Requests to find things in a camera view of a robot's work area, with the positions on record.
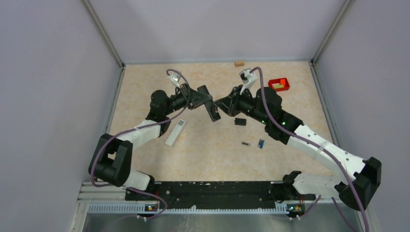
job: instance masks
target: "small yellow item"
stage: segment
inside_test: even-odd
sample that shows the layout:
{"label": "small yellow item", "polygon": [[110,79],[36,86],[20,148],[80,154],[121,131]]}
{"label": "small yellow item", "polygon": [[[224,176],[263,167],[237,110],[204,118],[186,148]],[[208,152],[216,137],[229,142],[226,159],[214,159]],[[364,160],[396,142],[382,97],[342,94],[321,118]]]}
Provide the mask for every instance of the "small yellow item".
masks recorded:
{"label": "small yellow item", "polygon": [[245,61],[244,60],[237,60],[235,61],[235,67],[241,67],[245,65]]}
{"label": "small yellow item", "polygon": [[273,88],[283,88],[283,85],[275,85]]}

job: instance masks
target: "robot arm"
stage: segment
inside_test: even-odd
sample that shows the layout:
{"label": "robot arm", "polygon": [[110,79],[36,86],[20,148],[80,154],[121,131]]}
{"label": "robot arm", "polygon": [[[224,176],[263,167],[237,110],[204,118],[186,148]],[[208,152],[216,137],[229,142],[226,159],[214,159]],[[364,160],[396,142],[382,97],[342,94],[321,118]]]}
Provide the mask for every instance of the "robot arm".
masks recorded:
{"label": "robot arm", "polygon": [[[167,115],[183,107],[193,110],[205,105],[212,121],[220,119],[212,96],[206,86],[191,89],[187,84],[179,85],[179,75],[173,73],[169,76],[176,87],[176,94],[170,97],[163,90],[157,90],[151,95],[150,111],[145,120],[132,129],[127,130],[113,141],[111,141],[102,155],[98,158],[95,166],[94,176],[117,187],[133,187],[139,190],[149,190],[154,183],[154,178],[139,171],[131,170],[132,151],[138,149],[146,142],[161,137],[171,123]],[[88,172],[91,173],[92,165],[102,146],[111,139],[112,135],[104,134],[95,149]]]}
{"label": "robot arm", "polygon": [[229,116],[244,113],[263,123],[265,125],[265,132],[270,137],[281,141],[285,145],[303,151],[335,173],[335,176],[311,176],[295,172],[297,176],[293,180],[293,187],[297,192],[299,194],[313,193],[322,196],[339,197],[350,208],[359,210],[359,206],[339,166],[323,152],[326,149],[336,157],[347,171],[349,178],[353,180],[353,185],[358,192],[362,205],[366,209],[380,185],[380,161],[373,157],[364,160],[322,138],[305,125],[302,120],[282,110],[282,98],[272,88],[264,87],[267,106],[273,118],[286,130],[308,138],[321,147],[317,148],[312,144],[284,133],[269,119],[262,102],[261,89],[257,91],[255,98],[252,97],[249,91],[249,88],[258,80],[256,75],[250,73],[250,70],[247,69],[243,70],[240,76],[244,85],[234,87],[227,97],[215,101],[214,104]]}

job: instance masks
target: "blue object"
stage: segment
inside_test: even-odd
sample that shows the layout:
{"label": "blue object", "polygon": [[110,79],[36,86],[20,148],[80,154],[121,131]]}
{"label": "blue object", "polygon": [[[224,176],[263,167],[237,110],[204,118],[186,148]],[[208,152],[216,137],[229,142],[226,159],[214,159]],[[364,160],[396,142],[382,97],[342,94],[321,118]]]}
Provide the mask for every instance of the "blue object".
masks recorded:
{"label": "blue object", "polygon": [[261,140],[261,143],[259,144],[259,148],[262,149],[262,147],[264,146],[265,140]]}

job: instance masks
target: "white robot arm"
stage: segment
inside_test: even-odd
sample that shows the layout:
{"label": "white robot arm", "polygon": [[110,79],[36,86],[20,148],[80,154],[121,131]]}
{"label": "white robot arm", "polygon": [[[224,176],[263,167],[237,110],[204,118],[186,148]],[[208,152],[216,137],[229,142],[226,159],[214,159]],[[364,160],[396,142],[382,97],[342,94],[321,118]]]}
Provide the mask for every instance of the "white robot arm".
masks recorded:
{"label": "white robot arm", "polygon": [[348,153],[322,138],[305,125],[302,120],[282,110],[282,98],[272,88],[264,87],[266,104],[275,121],[290,133],[302,138],[308,138],[320,147],[317,148],[304,140],[283,132],[270,120],[262,101],[261,89],[257,91],[255,97],[252,97],[249,91],[249,88],[258,80],[256,74],[246,69],[240,72],[239,75],[244,84],[234,87],[227,97],[215,101],[214,104],[229,116],[243,113],[265,124],[265,132],[270,137],[281,141],[285,145],[301,150],[335,174],[334,176],[312,176],[297,172],[297,176],[292,180],[296,191],[299,194],[339,197],[350,208],[359,210],[359,205],[339,165],[323,151],[327,150],[340,162],[341,167],[346,170],[347,176],[352,180],[362,205],[366,208],[380,185],[380,161],[373,157],[365,160]]}

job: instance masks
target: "white remote control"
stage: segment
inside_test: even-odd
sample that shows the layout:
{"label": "white remote control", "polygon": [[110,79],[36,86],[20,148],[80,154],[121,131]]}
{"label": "white remote control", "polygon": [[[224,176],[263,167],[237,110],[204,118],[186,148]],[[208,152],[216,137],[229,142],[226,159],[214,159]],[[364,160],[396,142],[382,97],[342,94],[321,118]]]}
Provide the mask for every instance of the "white remote control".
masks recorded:
{"label": "white remote control", "polygon": [[178,123],[175,125],[174,129],[172,130],[171,134],[169,135],[165,144],[168,146],[174,145],[176,139],[178,138],[179,134],[181,133],[182,129],[184,129],[185,124],[187,122],[183,119],[180,119]]}

